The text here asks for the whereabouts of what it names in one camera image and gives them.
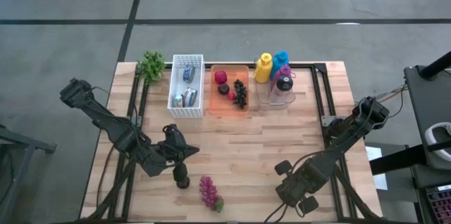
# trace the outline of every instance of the gray floor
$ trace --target gray floor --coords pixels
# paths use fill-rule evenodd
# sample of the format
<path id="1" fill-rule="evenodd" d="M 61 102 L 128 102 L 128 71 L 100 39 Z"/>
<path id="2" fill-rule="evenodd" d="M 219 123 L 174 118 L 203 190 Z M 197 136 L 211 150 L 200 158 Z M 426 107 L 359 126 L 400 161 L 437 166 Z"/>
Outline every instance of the gray floor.
<path id="1" fill-rule="evenodd" d="M 0 0 L 0 19 L 126 19 L 132 0 Z M 451 18 L 451 0 L 141 0 L 137 18 Z M 109 89 L 124 25 L 0 25 L 0 123 L 58 144 L 37 152 L 14 223 L 78 216 L 99 131 L 58 99 L 72 77 Z M 290 59 L 346 63 L 356 100 L 403 83 L 402 69 L 451 50 L 451 25 L 134 26 L 126 61 L 145 49 L 204 54 L 207 61 L 251 61 L 284 49 Z M 106 96 L 97 95 L 105 103 Z M 408 94 L 402 112 L 372 142 L 420 142 Z M 386 103 L 391 111 L 400 100 Z M 383 202 L 393 220 L 412 206 Z"/>

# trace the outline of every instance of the orange plastic container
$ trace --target orange plastic container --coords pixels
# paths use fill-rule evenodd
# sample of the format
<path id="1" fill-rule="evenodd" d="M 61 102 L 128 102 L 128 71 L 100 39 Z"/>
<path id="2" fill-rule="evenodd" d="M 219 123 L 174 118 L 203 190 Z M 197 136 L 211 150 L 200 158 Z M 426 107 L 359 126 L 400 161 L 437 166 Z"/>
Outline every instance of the orange plastic container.
<path id="1" fill-rule="evenodd" d="M 241 80 L 247 89 L 245 108 L 240 108 L 227 99 L 227 95 L 222 95 L 218 91 L 218 84 L 214 80 L 216 72 L 224 71 L 227 74 L 227 84 L 230 92 L 235 93 L 234 81 Z M 249 112 L 249 67 L 247 66 L 228 66 L 213 65 L 211 67 L 210 81 L 210 113 L 215 116 L 244 116 Z"/>

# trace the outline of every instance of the white wire basket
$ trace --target white wire basket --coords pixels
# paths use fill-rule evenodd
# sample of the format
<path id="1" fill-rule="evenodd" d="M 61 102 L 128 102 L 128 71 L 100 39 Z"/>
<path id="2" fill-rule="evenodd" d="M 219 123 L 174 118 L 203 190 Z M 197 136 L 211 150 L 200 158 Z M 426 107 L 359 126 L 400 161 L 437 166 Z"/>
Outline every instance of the white wire basket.
<path id="1" fill-rule="evenodd" d="M 183 81 L 183 72 L 185 66 L 191 65 L 195 67 L 194 78 L 191 83 Z M 174 118 L 202 118 L 204 115 L 204 77 L 205 65 L 204 55 L 188 54 L 174 55 L 172 61 L 171 86 L 169 87 L 168 111 Z M 196 102 L 192 107 L 176 108 L 173 107 L 173 97 L 185 94 L 185 90 L 191 87 L 197 90 Z"/>

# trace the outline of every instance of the artificial plant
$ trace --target artificial plant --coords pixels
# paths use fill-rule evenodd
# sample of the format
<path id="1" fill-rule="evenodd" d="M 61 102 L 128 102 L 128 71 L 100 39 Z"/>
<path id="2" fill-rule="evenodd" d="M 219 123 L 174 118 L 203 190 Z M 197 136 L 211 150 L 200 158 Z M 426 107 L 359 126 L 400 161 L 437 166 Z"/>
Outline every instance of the artificial plant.
<path id="1" fill-rule="evenodd" d="M 145 84 L 152 83 L 161 78 L 165 67 L 161 52 L 146 50 L 144 60 L 138 61 L 138 77 L 144 79 Z"/>

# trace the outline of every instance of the wooden tabletop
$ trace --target wooden tabletop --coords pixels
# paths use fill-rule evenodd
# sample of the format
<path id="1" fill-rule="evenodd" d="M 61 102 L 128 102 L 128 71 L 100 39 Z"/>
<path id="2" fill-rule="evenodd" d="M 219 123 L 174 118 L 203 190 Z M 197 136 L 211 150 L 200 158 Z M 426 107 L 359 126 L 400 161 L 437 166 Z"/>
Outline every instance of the wooden tabletop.
<path id="1" fill-rule="evenodd" d="M 354 100 L 343 62 L 325 62 L 338 116 L 348 116 Z M 135 63 L 118 63 L 111 88 L 108 109 L 117 116 L 125 116 L 132 88 Z M 299 157 L 324 149 L 316 107 L 311 73 L 306 69 L 293 69 L 297 77 L 293 91 L 295 101 L 283 110 L 273 110 L 259 105 L 255 87 L 249 86 L 249 113 L 245 117 L 216 117 L 209 113 L 210 74 L 206 70 L 203 119 L 173 119 L 166 110 L 170 70 L 163 79 L 149 88 L 143 122 L 143 131 L 153 142 L 164 140 L 163 126 L 176 123 L 188 144 L 200 152 L 185 160 L 191 185 L 178 189 L 173 181 L 172 169 L 150 178 L 137 166 L 135 184 L 130 204 L 129 221 L 159 222 L 262 222 L 280 204 L 275 188 L 283 177 L 274 166 L 287 159 L 294 163 Z M 326 112 L 327 103 L 322 79 L 319 82 Z M 101 172 L 111 143 L 102 132 L 87 186 L 82 217 L 95 210 L 96 195 Z M 118 152 L 114 151 L 106 170 L 101 189 L 102 198 L 110 190 Z M 381 216 L 381 208 L 366 156 L 363 140 L 346 153 L 351 183 L 370 209 Z M 199 180 L 211 176 L 225 201 L 221 213 L 210 211 L 200 200 Z M 342 205 L 347 212 L 343 189 Z M 289 208 L 283 221 L 336 220 L 330 183 L 315 193 L 319 207 L 300 219 Z"/>

